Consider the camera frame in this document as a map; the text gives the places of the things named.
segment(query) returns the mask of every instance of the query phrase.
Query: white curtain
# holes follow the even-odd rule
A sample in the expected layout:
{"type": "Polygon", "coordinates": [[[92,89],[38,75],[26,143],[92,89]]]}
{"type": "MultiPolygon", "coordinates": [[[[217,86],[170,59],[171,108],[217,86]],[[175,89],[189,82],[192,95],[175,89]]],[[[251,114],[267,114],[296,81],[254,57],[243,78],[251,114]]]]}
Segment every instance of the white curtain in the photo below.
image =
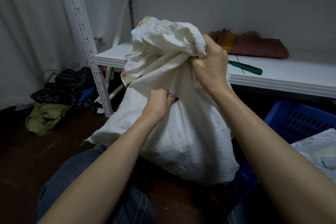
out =
{"type": "Polygon", "coordinates": [[[62,0],[0,0],[0,110],[32,103],[48,69],[78,69],[62,0]]]}

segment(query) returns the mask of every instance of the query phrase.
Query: blue plastic basket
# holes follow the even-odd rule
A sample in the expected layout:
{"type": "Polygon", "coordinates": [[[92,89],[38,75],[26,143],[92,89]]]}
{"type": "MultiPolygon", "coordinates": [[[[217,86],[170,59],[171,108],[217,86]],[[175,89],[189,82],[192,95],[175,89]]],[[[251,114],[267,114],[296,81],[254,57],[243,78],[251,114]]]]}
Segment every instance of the blue plastic basket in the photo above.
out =
{"type": "Polygon", "coordinates": [[[336,127],[336,115],[292,101],[277,101],[264,121],[290,144],[336,127]]]}
{"type": "MultiPolygon", "coordinates": [[[[290,144],[336,127],[336,115],[291,101],[277,101],[264,121],[290,144]]],[[[234,180],[226,187],[232,207],[257,185],[257,177],[245,159],[234,180]]]]}

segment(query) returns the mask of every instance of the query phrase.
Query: shelf board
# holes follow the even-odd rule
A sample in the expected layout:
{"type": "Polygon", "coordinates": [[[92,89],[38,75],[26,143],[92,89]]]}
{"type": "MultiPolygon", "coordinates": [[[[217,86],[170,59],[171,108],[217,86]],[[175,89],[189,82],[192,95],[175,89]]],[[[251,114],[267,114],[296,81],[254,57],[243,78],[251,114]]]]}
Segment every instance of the shelf board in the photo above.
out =
{"type": "MultiPolygon", "coordinates": [[[[98,54],[96,63],[123,68],[132,47],[132,42],[120,44],[98,54]]],[[[262,75],[256,75],[228,65],[232,84],[336,98],[336,54],[290,50],[288,59],[236,55],[229,55],[229,59],[263,70],[262,75]]]]}

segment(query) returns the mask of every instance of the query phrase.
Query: dark red floor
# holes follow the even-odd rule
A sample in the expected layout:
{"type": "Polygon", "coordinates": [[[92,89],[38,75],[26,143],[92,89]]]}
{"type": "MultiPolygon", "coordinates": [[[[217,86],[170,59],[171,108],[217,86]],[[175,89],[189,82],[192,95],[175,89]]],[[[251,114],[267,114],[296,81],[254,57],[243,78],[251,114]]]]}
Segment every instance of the dark red floor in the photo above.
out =
{"type": "MultiPolygon", "coordinates": [[[[283,99],[236,92],[261,118],[276,100],[283,99]]],[[[330,112],[333,108],[335,113],[334,106],[329,108],[326,102],[305,104],[330,112]]],[[[53,133],[36,137],[25,128],[30,111],[0,112],[0,223],[31,223],[43,185],[65,160],[94,146],[81,143],[107,120],[75,107],[53,133]]],[[[221,223],[226,218],[222,185],[206,187],[183,180],[142,158],[138,159],[130,182],[147,195],[160,223],[221,223]]]]}

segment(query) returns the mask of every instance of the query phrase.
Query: yellow tape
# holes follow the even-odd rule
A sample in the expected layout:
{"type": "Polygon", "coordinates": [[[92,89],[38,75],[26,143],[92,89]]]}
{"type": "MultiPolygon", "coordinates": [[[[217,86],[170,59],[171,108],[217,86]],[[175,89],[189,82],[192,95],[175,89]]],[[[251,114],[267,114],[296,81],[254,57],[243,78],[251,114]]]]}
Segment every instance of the yellow tape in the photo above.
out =
{"type": "Polygon", "coordinates": [[[235,40],[235,34],[233,34],[230,30],[227,30],[225,33],[224,41],[223,41],[223,50],[226,50],[227,53],[230,53],[233,41],[235,40]]]}

